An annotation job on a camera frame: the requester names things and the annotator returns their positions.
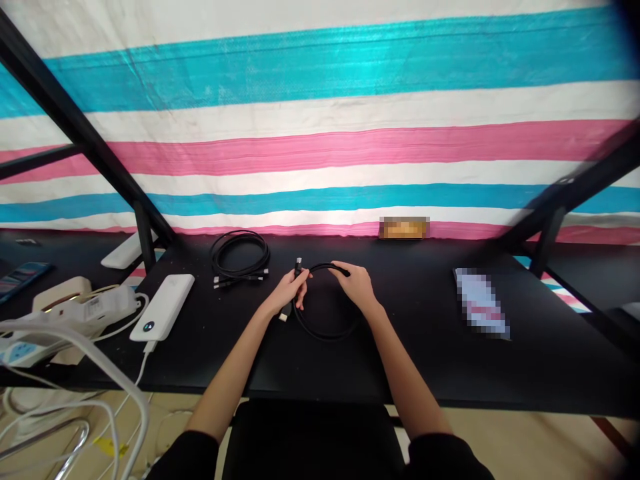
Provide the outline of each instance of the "white remote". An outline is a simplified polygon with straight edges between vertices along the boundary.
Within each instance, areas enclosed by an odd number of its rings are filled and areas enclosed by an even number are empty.
[[[195,278],[188,273],[167,275],[149,306],[129,335],[133,341],[161,341],[169,332],[180,313]]]
[[[158,240],[158,236],[153,230],[151,231],[151,238],[153,241]],[[107,268],[124,270],[140,255],[142,255],[142,248],[140,247],[140,237],[136,232],[104,257],[100,263]]]

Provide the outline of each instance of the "coiled black cable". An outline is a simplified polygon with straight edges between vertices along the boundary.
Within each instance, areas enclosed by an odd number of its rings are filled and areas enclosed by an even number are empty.
[[[260,257],[260,260],[237,270],[224,268],[220,264],[222,255],[239,242],[246,241],[255,243],[261,248],[262,256]],[[270,252],[267,242],[256,232],[244,229],[226,232],[213,242],[209,250],[211,268],[213,268],[213,271],[217,273],[213,278],[213,288],[217,289],[226,287],[240,280],[262,280],[263,277],[269,273],[269,269],[265,268],[265,265],[269,262],[269,256]]]
[[[334,269],[334,270],[338,270],[345,277],[350,276],[350,273],[347,270],[344,270],[344,268],[338,267],[337,265],[334,265],[332,263],[318,263],[317,265],[314,265],[309,269],[309,273],[313,273],[315,271],[322,270],[322,269]],[[299,274],[300,274],[300,265],[299,265],[299,262],[296,262],[295,276],[297,277]],[[351,334],[351,332],[353,332],[356,329],[356,327],[359,324],[358,317],[355,317],[353,322],[349,326],[349,328],[347,328],[346,330],[343,330],[342,332],[338,332],[338,333],[320,332],[310,326],[310,324],[305,319],[305,316],[302,313],[302,311],[295,306],[296,300],[297,298],[294,298],[291,302],[291,308],[293,309],[293,314],[295,315],[295,318],[298,320],[298,323],[300,323],[300,326],[302,326],[302,328],[308,334],[310,334],[310,336],[312,336],[317,340],[326,341],[326,342],[344,340]]]

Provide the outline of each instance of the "black desk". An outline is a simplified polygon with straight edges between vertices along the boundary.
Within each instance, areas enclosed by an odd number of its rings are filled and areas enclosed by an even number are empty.
[[[640,301],[640,247],[556,243],[547,270],[602,311]]]
[[[129,233],[0,229],[0,277],[30,261],[48,262],[54,266],[0,305],[0,321],[30,313],[34,296],[70,278],[84,277],[94,289],[122,283],[140,261],[134,262],[129,269],[114,270],[100,265],[100,260],[130,236]],[[40,246],[28,247],[15,242],[24,238],[34,239]]]
[[[594,328],[640,363],[640,322],[620,308],[640,301],[640,247],[556,243],[546,270],[592,310],[583,316]]]
[[[306,266],[341,259],[368,268],[400,339],[443,406],[637,416],[638,367],[514,258],[486,242],[267,237],[269,279],[214,290],[207,256],[212,239],[180,236],[139,287],[153,295],[168,274],[195,276],[169,338],[149,357],[143,389],[201,393],[296,257]],[[460,266],[484,266],[493,273],[513,341],[486,339],[467,328],[451,272]],[[308,318],[335,325],[345,312],[356,314],[328,272],[318,272],[309,289]],[[100,346],[130,377],[137,374],[143,344],[130,342],[124,333]],[[114,386],[87,360],[70,384]],[[272,321],[245,394],[391,401],[366,325],[342,342],[322,343],[294,319]]]

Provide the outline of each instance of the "black sleeve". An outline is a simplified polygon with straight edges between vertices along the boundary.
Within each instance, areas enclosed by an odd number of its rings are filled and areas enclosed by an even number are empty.
[[[218,442],[206,433],[183,432],[156,462],[147,480],[207,479],[215,476]]]
[[[431,433],[409,445],[404,479],[493,480],[491,472],[475,458],[467,442],[446,433]]]

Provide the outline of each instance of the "smartphone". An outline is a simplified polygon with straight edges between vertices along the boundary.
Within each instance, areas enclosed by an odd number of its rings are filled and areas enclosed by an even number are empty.
[[[0,305],[52,268],[50,263],[28,262],[0,279]]]
[[[500,308],[500,300],[495,297],[489,276],[464,268],[455,269],[453,274],[468,326],[491,338],[510,340],[509,323]]]

